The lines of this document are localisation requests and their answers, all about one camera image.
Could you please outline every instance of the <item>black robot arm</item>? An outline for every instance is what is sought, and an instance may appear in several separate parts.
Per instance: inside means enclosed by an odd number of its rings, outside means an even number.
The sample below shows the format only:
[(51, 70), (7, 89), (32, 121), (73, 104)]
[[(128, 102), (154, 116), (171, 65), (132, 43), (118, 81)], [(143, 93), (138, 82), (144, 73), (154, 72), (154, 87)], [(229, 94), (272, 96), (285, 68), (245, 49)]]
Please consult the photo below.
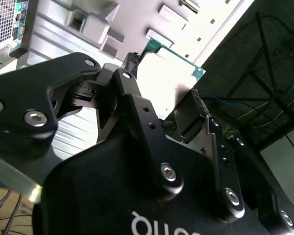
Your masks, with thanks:
[[(61, 161), (59, 119), (97, 109), (98, 144)], [(201, 150), (167, 137), (136, 77), (74, 53), (0, 75), (0, 182), (35, 235), (294, 234), (294, 206), (238, 138), (200, 115)]]

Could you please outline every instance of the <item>metal rod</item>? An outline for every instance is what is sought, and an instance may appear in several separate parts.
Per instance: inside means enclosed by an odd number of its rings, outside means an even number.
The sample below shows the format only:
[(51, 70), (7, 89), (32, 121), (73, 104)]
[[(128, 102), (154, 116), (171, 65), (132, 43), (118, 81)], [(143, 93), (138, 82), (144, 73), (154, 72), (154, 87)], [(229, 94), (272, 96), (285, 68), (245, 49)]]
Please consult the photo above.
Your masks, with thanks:
[[(255, 101), (255, 102), (268, 101), (268, 99), (266, 98), (220, 98), (220, 97), (216, 97), (216, 98), (222, 101)], [(203, 100), (216, 100), (216, 98), (202, 97)]]
[(235, 86), (232, 88), (232, 90), (226, 96), (227, 98), (230, 98), (234, 94), (234, 92), (241, 86), (241, 84), (245, 81), (245, 79), (248, 76), (248, 73), (249, 73), (250, 69), (255, 66), (255, 64), (258, 62), (258, 60), (262, 56), (263, 52), (264, 52), (264, 48), (261, 47), (259, 49), (259, 51), (257, 52), (256, 56), (254, 57), (253, 61), (250, 63), (250, 65), (245, 70), (244, 74), (241, 76), (241, 78), (238, 80), (238, 82), (235, 84)]
[(257, 18), (260, 37), (261, 37), (261, 42), (263, 44), (264, 51), (265, 51), (265, 57), (266, 57), (266, 62), (267, 62), (268, 70), (269, 70), (270, 80), (271, 80), (272, 87), (273, 87), (273, 92), (276, 93), (277, 92), (277, 87), (276, 87), (276, 82), (275, 82), (275, 78), (274, 78), (274, 74), (273, 74), (272, 64), (271, 64), (271, 61), (270, 61), (268, 46), (267, 46), (267, 42), (266, 42), (266, 39), (265, 39), (263, 26), (261, 24), (260, 15), (259, 15), (258, 12), (256, 13), (256, 18)]
[(294, 112), (282, 102), (280, 97), (274, 95), (272, 91), (269, 89), (269, 87), (266, 86), (266, 84), (254, 73), (250, 72), (250, 75), (255, 79), (255, 81), (259, 84), (259, 86), (270, 96), (270, 98), (273, 98), (274, 102), (277, 104), (278, 107), (280, 107), (285, 114), (294, 121)]
[(250, 76), (254, 78), (254, 80), (258, 83), (258, 85), (270, 96), (270, 98), (274, 95), (272, 90), (253, 72), (249, 72)]

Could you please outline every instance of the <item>black metal bracket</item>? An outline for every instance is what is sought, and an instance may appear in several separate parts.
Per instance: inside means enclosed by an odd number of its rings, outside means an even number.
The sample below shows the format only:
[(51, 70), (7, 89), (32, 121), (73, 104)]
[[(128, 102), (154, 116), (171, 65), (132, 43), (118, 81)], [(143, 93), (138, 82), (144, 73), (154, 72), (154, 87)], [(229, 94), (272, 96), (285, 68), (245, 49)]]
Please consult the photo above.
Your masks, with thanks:
[(247, 185), (255, 193), (259, 220), (271, 234), (294, 234), (294, 206), (277, 180), (246, 144), (233, 136), (228, 140), (241, 169), (242, 190)]
[(240, 183), (235, 167), (231, 147), (222, 135), (220, 125), (211, 117), (205, 118), (201, 132), (196, 141), (200, 142), (201, 151), (208, 157), (213, 166), (215, 191), (222, 214), (220, 217), (233, 222), (242, 218), (245, 213)]

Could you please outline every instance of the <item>screw hole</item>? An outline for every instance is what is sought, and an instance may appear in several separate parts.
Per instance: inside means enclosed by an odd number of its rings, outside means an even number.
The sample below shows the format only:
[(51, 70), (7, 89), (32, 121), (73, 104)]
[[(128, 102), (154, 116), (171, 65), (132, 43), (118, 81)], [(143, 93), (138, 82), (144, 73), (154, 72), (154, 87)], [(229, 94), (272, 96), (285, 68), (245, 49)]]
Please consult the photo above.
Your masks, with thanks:
[(221, 145), (221, 148), (222, 148), (224, 151), (226, 151), (226, 152), (228, 151), (227, 148), (226, 148), (224, 145)]
[(156, 129), (156, 126), (153, 124), (153, 123), (149, 123), (149, 128), (151, 129), (151, 130), (154, 130), (154, 129)]
[(85, 58), (85, 63), (88, 64), (89, 66), (95, 66), (95, 62), (91, 59)]
[(223, 158), (223, 161), (225, 162), (225, 164), (231, 165), (231, 163), (229, 162), (229, 160), (227, 158)]
[(126, 73), (126, 72), (123, 72), (122, 74), (123, 74), (123, 76), (126, 77), (126, 78), (131, 78), (131, 75), (128, 74), (128, 73)]
[(143, 106), (143, 110), (144, 110), (145, 112), (149, 112), (149, 108), (147, 108), (146, 106)]

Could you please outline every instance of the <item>rectangular slot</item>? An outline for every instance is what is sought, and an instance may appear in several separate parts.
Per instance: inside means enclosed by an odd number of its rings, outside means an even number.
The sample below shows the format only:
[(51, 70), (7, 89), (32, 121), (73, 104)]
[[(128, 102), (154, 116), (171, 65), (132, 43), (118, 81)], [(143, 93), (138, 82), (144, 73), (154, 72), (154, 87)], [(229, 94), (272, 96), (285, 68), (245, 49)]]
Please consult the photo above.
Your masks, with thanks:
[(173, 44), (173, 42), (171, 42), (170, 40), (168, 40), (167, 38), (165, 38), (164, 36), (162, 36), (161, 34), (157, 33), (156, 31), (152, 29), (148, 30), (146, 34), (146, 38), (147, 39), (153, 38), (167, 47), (171, 47)]
[(198, 14), (199, 12), (199, 6), (197, 6), (195, 3), (193, 3), (190, 0), (180, 0), (179, 5), (186, 11), (190, 11), (195, 14)]
[(186, 19), (184, 19), (182, 16), (177, 14), (175, 11), (173, 11), (166, 5), (163, 5), (161, 7), (159, 14), (179, 29), (182, 29), (184, 25), (188, 22)]

